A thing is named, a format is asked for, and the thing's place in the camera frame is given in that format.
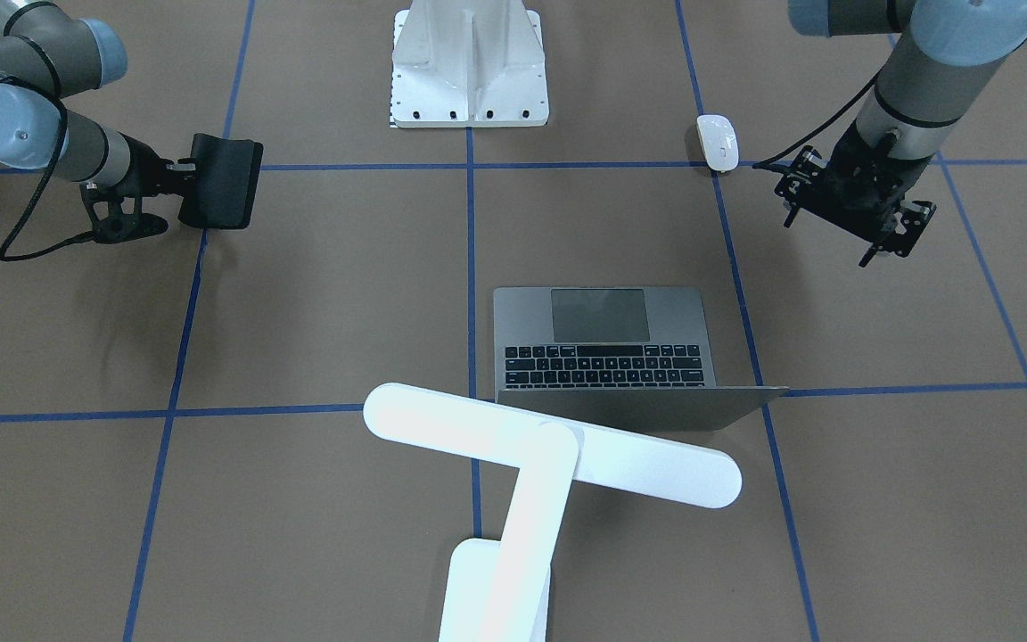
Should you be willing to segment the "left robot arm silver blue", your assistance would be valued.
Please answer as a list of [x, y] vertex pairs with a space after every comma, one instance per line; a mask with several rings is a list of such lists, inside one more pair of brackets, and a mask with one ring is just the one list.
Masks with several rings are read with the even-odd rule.
[[851, 98], [859, 114], [830, 157], [802, 138], [757, 168], [779, 175], [775, 194], [787, 224], [806, 210], [867, 241], [861, 267], [880, 253], [906, 257], [936, 212], [906, 194], [996, 70], [1027, 41], [1027, 1], [791, 1], [788, 20], [804, 36], [898, 40]]

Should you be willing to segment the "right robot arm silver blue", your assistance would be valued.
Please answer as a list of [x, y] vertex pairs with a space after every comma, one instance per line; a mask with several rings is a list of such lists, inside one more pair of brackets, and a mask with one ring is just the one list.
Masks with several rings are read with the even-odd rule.
[[125, 77], [128, 65], [103, 21], [72, 18], [53, 1], [0, 1], [0, 163], [127, 198], [183, 192], [194, 160], [163, 159], [62, 105]]

